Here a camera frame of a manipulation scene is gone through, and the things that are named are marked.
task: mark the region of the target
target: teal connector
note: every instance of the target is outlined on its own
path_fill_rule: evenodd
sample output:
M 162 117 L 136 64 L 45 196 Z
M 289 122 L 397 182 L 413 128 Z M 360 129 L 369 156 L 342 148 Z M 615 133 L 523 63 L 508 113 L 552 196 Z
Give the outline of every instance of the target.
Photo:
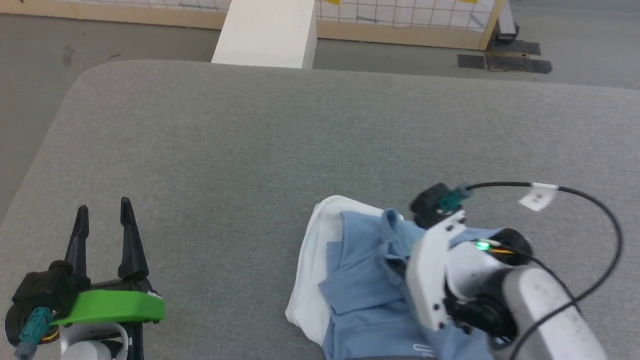
M 462 200 L 468 199 L 472 195 L 471 190 L 467 190 L 468 184 L 462 184 L 449 191 L 447 195 L 440 199 L 438 209 L 445 214 L 456 211 L 462 204 Z
M 49 330 L 53 314 L 46 307 L 37 307 L 20 333 L 20 345 L 13 355 L 17 360 L 31 360 L 36 354 L 42 336 Z

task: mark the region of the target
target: white tape label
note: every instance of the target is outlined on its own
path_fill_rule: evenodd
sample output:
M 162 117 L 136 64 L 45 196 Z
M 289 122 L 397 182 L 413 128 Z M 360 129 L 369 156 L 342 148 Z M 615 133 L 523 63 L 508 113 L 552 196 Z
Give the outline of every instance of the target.
M 531 183 L 531 190 L 519 203 L 533 211 L 546 208 L 556 197 L 558 185 Z

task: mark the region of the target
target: green led light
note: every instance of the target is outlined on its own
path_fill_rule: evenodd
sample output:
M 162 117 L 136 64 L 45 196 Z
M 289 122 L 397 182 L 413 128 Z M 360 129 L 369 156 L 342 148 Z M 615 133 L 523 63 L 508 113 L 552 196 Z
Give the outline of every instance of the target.
M 487 250 L 489 250 L 491 248 L 491 245 L 489 245 L 489 243 L 485 243 L 484 241 L 479 241 L 479 242 L 476 243 L 476 247 L 479 250 L 487 251 Z

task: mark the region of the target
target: white towel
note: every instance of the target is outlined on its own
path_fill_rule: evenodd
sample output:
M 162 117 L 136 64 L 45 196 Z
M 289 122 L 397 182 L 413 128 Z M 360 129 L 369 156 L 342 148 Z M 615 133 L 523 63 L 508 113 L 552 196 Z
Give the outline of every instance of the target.
M 318 284 L 326 279 L 326 243 L 342 241 L 341 211 L 382 215 L 381 209 L 339 195 L 330 196 L 317 204 L 311 214 L 300 247 L 296 283 L 285 315 L 311 341 L 321 346 L 329 325 L 330 312 Z

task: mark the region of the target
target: gray fabric surface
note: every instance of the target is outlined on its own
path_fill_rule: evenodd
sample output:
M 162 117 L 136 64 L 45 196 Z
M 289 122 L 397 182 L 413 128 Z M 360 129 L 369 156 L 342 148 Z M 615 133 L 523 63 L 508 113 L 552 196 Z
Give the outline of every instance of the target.
M 623 262 L 582 310 L 610 359 L 638 359 L 638 114 L 639 92 L 610 88 L 101 65 L 71 89 L 0 230 L 0 310 L 26 272 L 64 256 L 80 204 L 89 276 L 116 277 L 126 195 L 168 310 L 145 327 L 148 359 L 322 359 L 284 316 L 314 204 L 341 194 L 406 215 L 435 182 L 539 181 L 587 191 L 619 215 Z M 611 258 L 606 218 L 569 195 L 533 213 L 522 195 L 477 191 L 470 225 L 521 230 L 573 290 L 589 286 Z

